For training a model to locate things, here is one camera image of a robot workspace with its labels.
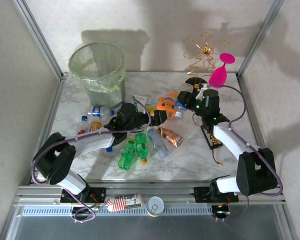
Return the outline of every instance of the orange plush toy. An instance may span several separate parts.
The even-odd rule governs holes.
[[[164,97],[159,97],[160,102],[156,106],[156,109],[166,110],[168,113],[168,119],[174,117],[176,114],[175,102],[177,97],[178,93],[175,91],[167,93]]]

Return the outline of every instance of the small bottle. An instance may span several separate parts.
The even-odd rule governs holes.
[[[78,122],[78,125],[76,127],[76,134],[85,134],[89,132],[89,123],[88,123],[88,117],[87,116],[82,116],[81,121]]]
[[[115,111],[110,110],[109,108],[107,108],[105,106],[94,106],[92,108],[91,114],[94,117],[100,117],[101,120],[104,122],[104,121],[109,120],[112,116],[114,116]]]
[[[178,89],[178,93],[180,93],[181,91],[186,91],[189,93],[192,93],[194,90],[194,86],[192,86],[190,83],[183,83],[181,84],[181,86]],[[175,112],[175,117],[178,119],[182,119],[184,112],[187,110],[186,106],[182,105],[178,99],[175,101],[174,104],[174,109],[176,110]]]
[[[148,137],[151,140],[154,148],[157,150],[160,158],[166,158],[170,154],[170,152],[166,146],[166,143],[164,142],[163,137],[153,128],[148,127],[147,131]]]
[[[118,162],[118,167],[120,169],[129,170],[132,164],[134,163],[134,157],[135,157],[135,140],[133,138],[130,138],[127,145],[125,145],[121,152],[121,158]]]
[[[102,123],[100,121],[99,116],[94,116],[90,121],[91,122],[90,122],[89,132],[97,131],[102,127]]]
[[[147,135],[144,132],[137,133],[134,136],[135,139],[135,150],[141,159],[141,164],[147,164],[148,146],[147,146]]]

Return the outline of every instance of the wall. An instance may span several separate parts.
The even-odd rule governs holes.
[[[202,32],[212,33],[215,44],[230,41],[229,47],[216,52],[235,55],[237,61],[227,69],[236,72],[272,4],[269,0],[26,2],[63,71],[68,71],[68,59],[82,41],[104,40],[123,49],[129,71],[152,72],[188,70],[194,61],[183,53],[198,48],[183,40],[191,37],[202,46]]]
[[[300,238],[300,0],[286,0],[244,75]]]
[[[0,0],[0,234],[57,83],[13,1]]]

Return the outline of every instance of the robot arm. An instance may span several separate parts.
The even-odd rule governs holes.
[[[227,193],[241,192],[245,196],[261,193],[277,187],[276,177],[271,173],[259,156],[245,145],[229,129],[229,120],[220,113],[219,93],[214,89],[201,89],[199,94],[181,91],[177,97],[178,101],[188,110],[193,111],[201,117],[201,130],[210,149],[225,145],[238,160],[236,176],[218,177],[211,181],[209,197],[213,201],[219,201],[220,196]],[[272,151],[268,148],[251,146],[266,159],[275,170],[275,161]]]
[[[158,126],[166,119],[167,113],[164,110],[155,110],[154,116],[149,119],[147,114],[136,112],[135,105],[125,103],[118,110],[117,116],[98,131],[67,138],[58,132],[53,133],[34,157],[36,160],[43,151],[51,148],[37,162],[36,168],[47,183],[59,185],[84,201],[91,189],[80,175],[70,170],[73,160],[88,152],[118,145],[127,138],[127,132],[138,132],[149,122],[151,126]]]

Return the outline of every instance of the red and white packaging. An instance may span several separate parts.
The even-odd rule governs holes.
[[[118,212],[125,209],[139,208],[143,205],[143,202],[141,193],[132,193],[109,198],[106,205],[109,212]]]

